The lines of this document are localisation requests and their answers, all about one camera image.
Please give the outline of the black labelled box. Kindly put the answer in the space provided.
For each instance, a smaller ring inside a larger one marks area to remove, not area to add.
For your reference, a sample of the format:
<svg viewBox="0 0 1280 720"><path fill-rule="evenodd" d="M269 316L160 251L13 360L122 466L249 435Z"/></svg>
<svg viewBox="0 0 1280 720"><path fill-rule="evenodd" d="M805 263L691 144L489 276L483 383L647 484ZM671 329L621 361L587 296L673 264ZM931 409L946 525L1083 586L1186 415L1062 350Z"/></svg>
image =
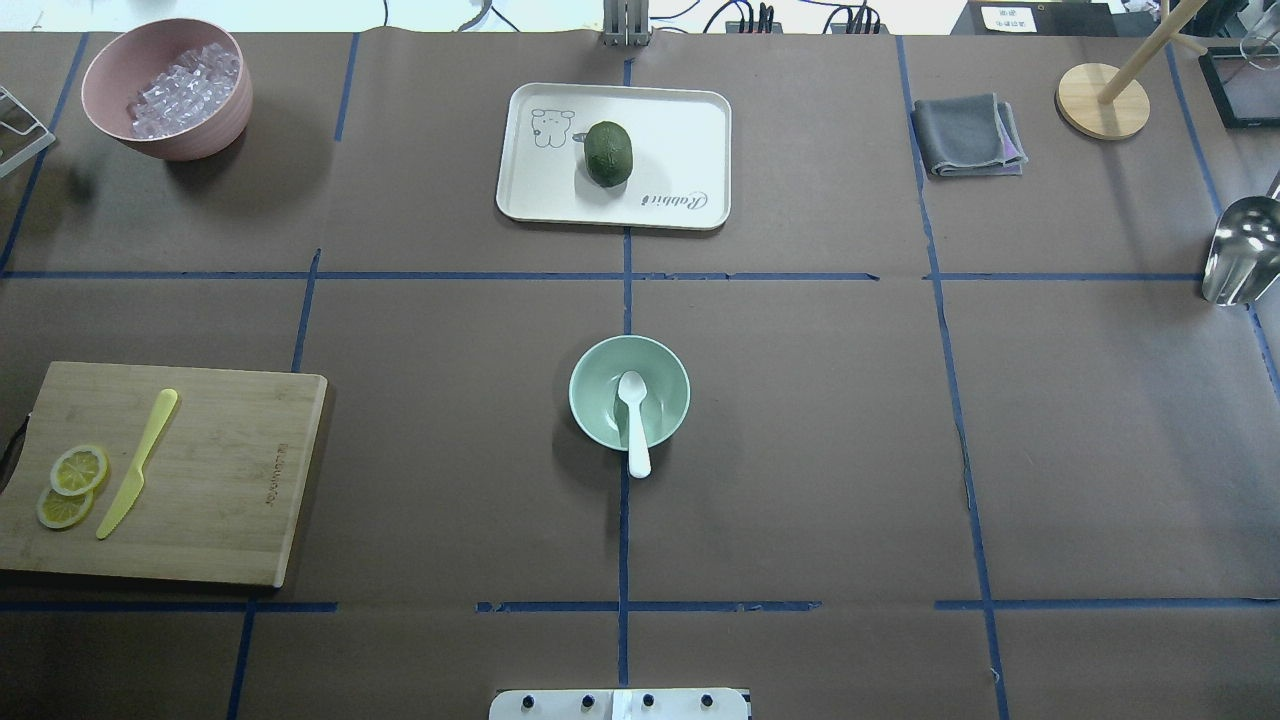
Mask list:
<svg viewBox="0 0 1280 720"><path fill-rule="evenodd" d="M1119 36L1110 5L1088 1L965 1L950 33Z"/></svg>

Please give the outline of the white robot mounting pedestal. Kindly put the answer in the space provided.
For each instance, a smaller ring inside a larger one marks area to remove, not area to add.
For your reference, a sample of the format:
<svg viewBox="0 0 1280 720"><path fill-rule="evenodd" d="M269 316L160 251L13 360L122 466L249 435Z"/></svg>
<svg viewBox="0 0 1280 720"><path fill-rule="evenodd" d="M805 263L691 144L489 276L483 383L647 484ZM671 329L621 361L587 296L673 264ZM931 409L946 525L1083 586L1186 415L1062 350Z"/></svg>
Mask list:
<svg viewBox="0 0 1280 720"><path fill-rule="evenodd" d="M728 687L511 689L489 719L751 719L748 691Z"/></svg>

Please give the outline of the yellow plastic knife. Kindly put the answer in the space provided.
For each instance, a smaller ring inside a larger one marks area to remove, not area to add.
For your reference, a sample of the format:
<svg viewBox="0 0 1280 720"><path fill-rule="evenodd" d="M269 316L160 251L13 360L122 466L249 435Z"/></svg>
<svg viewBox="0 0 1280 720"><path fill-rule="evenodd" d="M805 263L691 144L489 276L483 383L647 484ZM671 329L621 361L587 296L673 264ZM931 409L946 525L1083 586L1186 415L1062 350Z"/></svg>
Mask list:
<svg viewBox="0 0 1280 720"><path fill-rule="evenodd" d="M150 460L161 433L170 421L180 396L174 388L160 389L150 410L147 421L143 425L140 442L131 457L131 464L125 469L125 477L118 488L106 515L100 521L95 538L105 541L124 520L134 507L136 501L145 488L145 466Z"/></svg>

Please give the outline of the light green bowl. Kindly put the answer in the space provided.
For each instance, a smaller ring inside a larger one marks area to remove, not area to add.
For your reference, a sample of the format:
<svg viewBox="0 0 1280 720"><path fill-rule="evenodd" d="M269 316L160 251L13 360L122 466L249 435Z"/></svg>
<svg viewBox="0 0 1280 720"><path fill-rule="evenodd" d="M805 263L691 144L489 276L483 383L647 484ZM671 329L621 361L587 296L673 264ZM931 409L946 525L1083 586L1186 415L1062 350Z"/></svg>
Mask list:
<svg viewBox="0 0 1280 720"><path fill-rule="evenodd" d="M684 424L691 404L689 373L663 343L639 334L609 337L586 350L570 375L570 409L579 427L607 448L627 448L628 414L618 396L626 372L646 384L640 418L650 447L666 442Z"/></svg>

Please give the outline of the white plastic spoon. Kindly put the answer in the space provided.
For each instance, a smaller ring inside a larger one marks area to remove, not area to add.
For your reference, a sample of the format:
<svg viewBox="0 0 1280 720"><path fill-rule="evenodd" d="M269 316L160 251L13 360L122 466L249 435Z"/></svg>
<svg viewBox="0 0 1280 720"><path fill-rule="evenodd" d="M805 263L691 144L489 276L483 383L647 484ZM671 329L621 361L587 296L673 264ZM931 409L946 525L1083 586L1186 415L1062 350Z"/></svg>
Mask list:
<svg viewBox="0 0 1280 720"><path fill-rule="evenodd" d="M644 479L652 473L649 443L643 424L643 401L648 396L646 383L641 374L627 370L620 377L617 397L627 411L627 468L632 478Z"/></svg>

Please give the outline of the grey folded cloth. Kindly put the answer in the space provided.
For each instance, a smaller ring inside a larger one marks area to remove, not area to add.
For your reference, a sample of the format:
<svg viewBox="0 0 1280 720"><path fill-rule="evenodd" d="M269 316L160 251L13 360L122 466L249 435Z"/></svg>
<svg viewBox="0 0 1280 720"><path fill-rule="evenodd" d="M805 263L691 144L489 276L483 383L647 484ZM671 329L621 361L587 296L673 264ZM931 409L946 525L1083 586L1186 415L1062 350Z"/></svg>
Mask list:
<svg viewBox="0 0 1280 720"><path fill-rule="evenodd" d="M932 176L1021 176L1029 161L1011 104L995 94L916 100L911 122Z"/></svg>

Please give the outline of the lower lemon slice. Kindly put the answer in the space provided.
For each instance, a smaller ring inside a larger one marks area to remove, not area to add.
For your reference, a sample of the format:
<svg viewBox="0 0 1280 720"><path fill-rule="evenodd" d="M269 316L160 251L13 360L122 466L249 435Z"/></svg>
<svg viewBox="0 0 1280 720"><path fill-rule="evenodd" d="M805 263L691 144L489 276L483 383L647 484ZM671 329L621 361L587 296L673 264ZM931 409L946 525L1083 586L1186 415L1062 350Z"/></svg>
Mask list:
<svg viewBox="0 0 1280 720"><path fill-rule="evenodd" d="M97 491L63 495L46 487L35 506L38 523L50 530L64 530L83 521L95 505Z"/></svg>

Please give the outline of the white rabbit tray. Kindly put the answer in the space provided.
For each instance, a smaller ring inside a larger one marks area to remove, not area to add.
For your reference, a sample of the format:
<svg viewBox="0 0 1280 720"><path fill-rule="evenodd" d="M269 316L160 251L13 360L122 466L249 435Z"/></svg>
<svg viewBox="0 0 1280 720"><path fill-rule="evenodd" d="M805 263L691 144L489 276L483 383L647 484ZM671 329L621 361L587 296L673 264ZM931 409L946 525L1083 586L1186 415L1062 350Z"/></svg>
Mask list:
<svg viewBox="0 0 1280 720"><path fill-rule="evenodd" d="M585 136L628 132L634 172L612 188L588 174ZM713 231L732 206L732 110L681 88L527 83L513 91L495 205L517 222Z"/></svg>

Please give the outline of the green lime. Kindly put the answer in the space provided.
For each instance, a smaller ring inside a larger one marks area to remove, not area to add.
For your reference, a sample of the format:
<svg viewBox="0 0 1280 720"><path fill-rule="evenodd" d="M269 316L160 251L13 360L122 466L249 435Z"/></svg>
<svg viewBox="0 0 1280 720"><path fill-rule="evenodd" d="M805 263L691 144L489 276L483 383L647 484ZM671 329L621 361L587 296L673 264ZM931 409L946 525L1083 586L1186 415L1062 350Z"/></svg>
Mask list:
<svg viewBox="0 0 1280 720"><path fill-rule="evenodd" d="M634 173L634 142L630 132L613 120L595 123L584 136L588 176L603 188L627 182Z"/></svg>

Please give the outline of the lemon slice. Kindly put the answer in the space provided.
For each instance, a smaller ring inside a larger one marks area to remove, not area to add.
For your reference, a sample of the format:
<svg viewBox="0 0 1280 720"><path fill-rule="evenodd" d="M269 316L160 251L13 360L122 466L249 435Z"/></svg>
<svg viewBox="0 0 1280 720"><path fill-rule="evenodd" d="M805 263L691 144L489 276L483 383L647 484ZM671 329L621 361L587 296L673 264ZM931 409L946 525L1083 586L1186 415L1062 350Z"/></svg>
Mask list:
<svg viewBox="0 0 1280 720"><path fill-rule="evenodd" d="M50 466L52 492L79 497L95 492L109 477L110 457L97 445L78 445L65 450Z"/></svg>
<svg viewBox="0 0 1280 720"><path fill-rule="evenodd" d="M97 491L63 495L46 487L35 506L38 523L50 530L64 530L83 521L95 505Z"/></svg>

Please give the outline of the metal mirror tray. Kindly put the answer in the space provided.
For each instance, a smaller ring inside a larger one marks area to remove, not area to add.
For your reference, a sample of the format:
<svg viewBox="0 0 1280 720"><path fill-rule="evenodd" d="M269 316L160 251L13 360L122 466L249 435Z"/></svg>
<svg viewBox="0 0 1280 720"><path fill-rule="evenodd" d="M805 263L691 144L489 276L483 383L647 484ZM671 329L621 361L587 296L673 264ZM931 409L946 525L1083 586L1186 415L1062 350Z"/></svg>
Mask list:
<svg viewBox="0 0 1280 720"><path fill-rule="evenodd" d="M1210 47L1198 60L1222 126L1229 129L1279 127L1277 46L1257 54Z"/></svg>

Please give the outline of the upper lemon slice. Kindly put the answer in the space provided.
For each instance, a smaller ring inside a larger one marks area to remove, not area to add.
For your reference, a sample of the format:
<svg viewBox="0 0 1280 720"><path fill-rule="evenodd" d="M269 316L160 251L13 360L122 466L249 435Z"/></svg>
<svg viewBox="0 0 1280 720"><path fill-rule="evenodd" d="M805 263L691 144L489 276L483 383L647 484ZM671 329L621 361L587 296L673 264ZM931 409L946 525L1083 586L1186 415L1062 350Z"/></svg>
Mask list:
<svg viewBox="0 0 1280 720"><path fill-rule="evenodd" d="M78 445L65 450L50 466L52 492L79 497L95 492L109 477L110 457L97 445Z"/></svg>

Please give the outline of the pink bowl with ice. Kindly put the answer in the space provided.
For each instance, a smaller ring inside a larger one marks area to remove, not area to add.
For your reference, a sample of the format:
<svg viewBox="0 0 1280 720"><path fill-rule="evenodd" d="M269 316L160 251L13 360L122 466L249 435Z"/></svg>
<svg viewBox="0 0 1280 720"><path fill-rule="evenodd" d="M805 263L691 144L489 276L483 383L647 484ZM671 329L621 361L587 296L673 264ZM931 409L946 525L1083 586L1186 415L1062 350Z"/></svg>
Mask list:
<svg viewBox="0 0 1280 720"><path fill-rule="evenodd" d="M105 135L168 161L209 158L248 124L252 79L239 44L204 20L156 20L90 64L81 101Z"/></svg>

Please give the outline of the aluminium frame post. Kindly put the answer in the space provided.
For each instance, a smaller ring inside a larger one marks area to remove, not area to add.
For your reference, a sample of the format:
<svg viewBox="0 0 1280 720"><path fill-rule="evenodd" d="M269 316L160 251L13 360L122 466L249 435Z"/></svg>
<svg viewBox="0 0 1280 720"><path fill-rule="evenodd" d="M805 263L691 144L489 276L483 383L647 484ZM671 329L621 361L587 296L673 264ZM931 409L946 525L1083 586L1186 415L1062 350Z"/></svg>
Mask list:
<svg viewBox="0 0 1280 720"><path fill-rule="evenodd" d="M645 47L652 41L649 0L603 0L602 45Z"/></svg>

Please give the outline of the black power adapter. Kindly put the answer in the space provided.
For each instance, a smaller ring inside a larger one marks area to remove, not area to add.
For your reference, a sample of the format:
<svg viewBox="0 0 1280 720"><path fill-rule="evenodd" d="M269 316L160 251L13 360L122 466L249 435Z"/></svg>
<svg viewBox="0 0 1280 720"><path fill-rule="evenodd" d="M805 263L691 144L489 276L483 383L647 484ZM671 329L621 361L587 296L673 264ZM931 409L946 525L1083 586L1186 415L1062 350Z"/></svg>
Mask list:
<svg viewBox="0 0 1280 720"><path fill-rule="evenodd" d="M868 3L836 5L826 17L823 35L881 35L884 29L881 14Z"/></svg>
<svg viewBox="0 0 1280 720"><path fill-rule="evenodd" d="M782 35L783 26L776 17L776 6L768 3L735 1L724 6L733 8L739 18L724 20L727 35Z"/></svg>

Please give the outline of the near black power adapter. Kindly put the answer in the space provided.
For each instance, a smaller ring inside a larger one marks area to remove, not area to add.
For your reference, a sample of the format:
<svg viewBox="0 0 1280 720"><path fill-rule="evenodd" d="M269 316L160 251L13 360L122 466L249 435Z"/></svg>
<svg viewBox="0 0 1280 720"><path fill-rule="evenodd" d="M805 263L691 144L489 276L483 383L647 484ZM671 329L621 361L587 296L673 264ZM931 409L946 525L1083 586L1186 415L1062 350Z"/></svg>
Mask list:
<svg viewBox="0 0 1280 720"><path fill-rule="evenodd" d="M826 17L823 35L881 35L884 29L881 14L868 3L836 5Z"/></svg>

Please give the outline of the metal ice scoop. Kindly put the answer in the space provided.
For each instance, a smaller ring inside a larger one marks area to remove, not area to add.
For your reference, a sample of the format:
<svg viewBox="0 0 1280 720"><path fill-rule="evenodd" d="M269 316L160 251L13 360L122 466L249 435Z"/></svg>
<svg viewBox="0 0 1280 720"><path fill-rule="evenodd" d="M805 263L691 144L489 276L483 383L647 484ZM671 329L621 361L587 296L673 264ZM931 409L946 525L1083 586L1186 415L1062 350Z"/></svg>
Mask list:
<svg viewBox="0 0 1280 720"><path fill-rule="evenodd" d="M1201 283L1204 300L1219 306L1252 304L1279 274L1279 178L1262 195L1231 202L1210 242Z"/></svg>

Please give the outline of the far black power adapter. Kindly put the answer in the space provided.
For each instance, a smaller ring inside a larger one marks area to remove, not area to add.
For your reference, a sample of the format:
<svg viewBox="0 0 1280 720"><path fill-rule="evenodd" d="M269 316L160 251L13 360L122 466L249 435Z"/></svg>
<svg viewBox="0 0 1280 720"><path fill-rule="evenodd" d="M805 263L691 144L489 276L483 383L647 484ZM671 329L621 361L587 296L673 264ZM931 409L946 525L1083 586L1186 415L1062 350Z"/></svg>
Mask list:
<svg viewBox="0 0 1280 720"><path fill-rule="evenodd" d="M782 35L783 26L776 17L776 6L768 3L735 1L724 6L733 8L739 18L724 20L727 35Z"/></svg>

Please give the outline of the wooden mug tree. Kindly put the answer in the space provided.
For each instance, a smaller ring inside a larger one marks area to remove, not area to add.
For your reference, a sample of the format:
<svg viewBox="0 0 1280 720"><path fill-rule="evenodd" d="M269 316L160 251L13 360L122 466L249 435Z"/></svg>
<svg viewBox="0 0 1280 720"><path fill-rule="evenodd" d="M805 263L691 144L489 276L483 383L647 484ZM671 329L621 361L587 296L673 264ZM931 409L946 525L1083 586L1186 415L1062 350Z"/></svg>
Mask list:
<svg viewBox="0 0 1280 720"><path fill-rule="evenodd" d="M1053 95L1062 119L1096 140L1120 141L1140 132L1151 104L1138 74L1203 6L1203 1L1180 1L1172 10L1164 8L1162 20L1121 67L1091 61L1066 70Z"/></svg>

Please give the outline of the bamboo cutting board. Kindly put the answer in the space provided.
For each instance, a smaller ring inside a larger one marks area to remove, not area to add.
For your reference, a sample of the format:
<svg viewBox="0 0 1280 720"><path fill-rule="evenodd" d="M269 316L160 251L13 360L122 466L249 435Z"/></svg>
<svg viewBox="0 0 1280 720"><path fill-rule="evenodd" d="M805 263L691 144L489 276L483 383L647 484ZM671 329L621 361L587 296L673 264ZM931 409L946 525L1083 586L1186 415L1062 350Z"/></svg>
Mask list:
<svg viewBox="0 0 1280 720"><path fill-rule="evenodd" d="M3 568L280 587L326 388L315 374L52 363L3 491ZM178 400L143 466L145 486L97 539L164 389ZM110 475L83 521L49 529L36 506L50 469L86 443L108 451Z"/></svg>

